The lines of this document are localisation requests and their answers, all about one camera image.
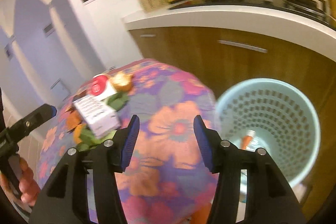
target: round table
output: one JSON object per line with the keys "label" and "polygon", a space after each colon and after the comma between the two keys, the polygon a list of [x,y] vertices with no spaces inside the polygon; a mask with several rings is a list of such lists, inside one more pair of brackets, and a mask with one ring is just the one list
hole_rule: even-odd
{"label": "round table", "polygon": [[[204,166],[193,131],[198,114],[208,128],[217,130],[213,93],[192,74],[155,60],[137,61],[110,74],[118,71],[134,74],[129,101],[118,111],[122,128],[132,115],[140,118],[130,166],[115,174],[125,216],[129,224],[176,223],[210,202],[215,193],[217,176]],[[76,146],[66,127],[65,110],[71,100],[43,143],[40,187],[67,149]],[[87,185],[90,219],[98,223],[91,175]]]}

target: cabinet handle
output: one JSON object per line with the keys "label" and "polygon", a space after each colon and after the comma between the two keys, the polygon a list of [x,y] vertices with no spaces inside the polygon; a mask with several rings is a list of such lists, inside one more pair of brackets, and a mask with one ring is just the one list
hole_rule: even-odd
{"label": "cabinet handle", "polygon": [[232,41],[226,41],[226,40],[218,40],[218,43],[225,44],[225,45],[230,45],[230,46],[235,46],[235,47],[240,47],[240,48],[247,48],[249,50],[257,51],[257,52],[263,52],[267,53],[267,50],[264,48],[259,48],[259,47],[254,47],[248,44],[243,44],[243,43],[237,43],[237,42],[232,42]]}
{"label": "cabinet handle", "polygon": [[140,37],[156,37],[155,34],[141,34]]}

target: red lid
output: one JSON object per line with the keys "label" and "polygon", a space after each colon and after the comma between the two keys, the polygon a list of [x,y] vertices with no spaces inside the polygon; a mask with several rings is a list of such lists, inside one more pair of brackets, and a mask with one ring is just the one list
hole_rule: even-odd
{"label": "red lid", "polygon": [[98,75],[92,79],[90,93],[98,96],[106,89],[108,78],[106,75]]}

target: silver screw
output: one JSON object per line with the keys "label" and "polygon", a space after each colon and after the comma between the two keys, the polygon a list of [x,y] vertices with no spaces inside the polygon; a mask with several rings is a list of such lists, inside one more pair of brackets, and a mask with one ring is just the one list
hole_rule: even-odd
{"label": "silver screw", "polygon": [[68,154],[69,154],[70,156],[73,156],[74,154],[76,154],[76,152],[77,152],[76,148],[70,148],[70,149],[68,150]]}
{"label": "silver screw", "polygon": [[110,146],[112,146],[113,145],[113,141],[112,140],[106,140],[105,142],[104,142],[104,146],[105,147],[110,147]]}
{"label": "silver screw", "polygon": [[266,150],[263,149],[263,148],[259,148],[257,152],[258,152],[259,155],[262,155],[262,156],[266,155],[266,153],[267,153]]}
{"label": "silver screw", "polygon": [[224,140],[224,141],[220,142],[220,145],[223,146],[223,147],[229,147],[230,146],[230,142],[227,141],[227,140]]}

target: laundry basket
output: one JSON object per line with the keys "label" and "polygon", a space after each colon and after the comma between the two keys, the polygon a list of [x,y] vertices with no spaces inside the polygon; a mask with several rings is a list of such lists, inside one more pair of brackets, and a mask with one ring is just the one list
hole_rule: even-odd
{"label": "laundry basket", "polygon": [[[247,150],[264,147],[293,188],[311,170],[320,147],[314,106],[297,88],[274,79],[250,79],[227,90],[216,106],[219,135],[240,147],[248,130],[256,132]],[[241,193],[247,191],[241,173]]]}

